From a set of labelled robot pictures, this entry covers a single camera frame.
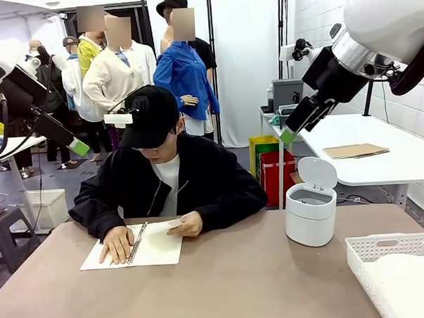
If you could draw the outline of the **person left hand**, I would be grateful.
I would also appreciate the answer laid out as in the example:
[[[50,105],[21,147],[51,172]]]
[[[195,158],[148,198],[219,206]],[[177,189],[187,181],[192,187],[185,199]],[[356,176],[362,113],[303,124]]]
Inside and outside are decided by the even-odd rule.
[[[181,224],[179,226],[173,227],[167,232],[168,236],[196,237],[203,230],[203,221],[200,213],[197,211],[192,211],[182,216],[180,222]]]

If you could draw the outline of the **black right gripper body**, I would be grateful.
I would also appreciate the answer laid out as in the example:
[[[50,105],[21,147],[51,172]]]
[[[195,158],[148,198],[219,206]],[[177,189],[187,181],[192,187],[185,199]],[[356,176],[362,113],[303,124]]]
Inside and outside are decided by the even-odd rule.
[[[316,91],[313,99],[318,104],[332,100],[337,103],[349,103],[369,81],[368,78],[343,68],[335,58],[331,46],[321,49],[302,80]]]

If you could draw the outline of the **person right hand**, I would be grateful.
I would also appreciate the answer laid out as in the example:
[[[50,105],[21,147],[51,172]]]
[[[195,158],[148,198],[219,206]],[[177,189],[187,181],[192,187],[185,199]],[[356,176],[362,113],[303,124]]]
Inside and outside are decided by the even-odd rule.
[[[134,245],[133,231],[124,227],[115,227],[108,231],[103,239],[103,249],[100,255],[100,263],[104,263],[109,255],[112,263],[124,264],[130,256],[131,247]]]

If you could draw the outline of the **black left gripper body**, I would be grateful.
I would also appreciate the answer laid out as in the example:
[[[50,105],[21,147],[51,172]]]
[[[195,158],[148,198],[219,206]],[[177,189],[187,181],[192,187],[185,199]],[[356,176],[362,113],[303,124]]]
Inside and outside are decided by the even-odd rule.
[[[3,95],[12,118],[33,120],[40,115],[46,100],[46,87],[20,67],[15,67],[2,81]]]

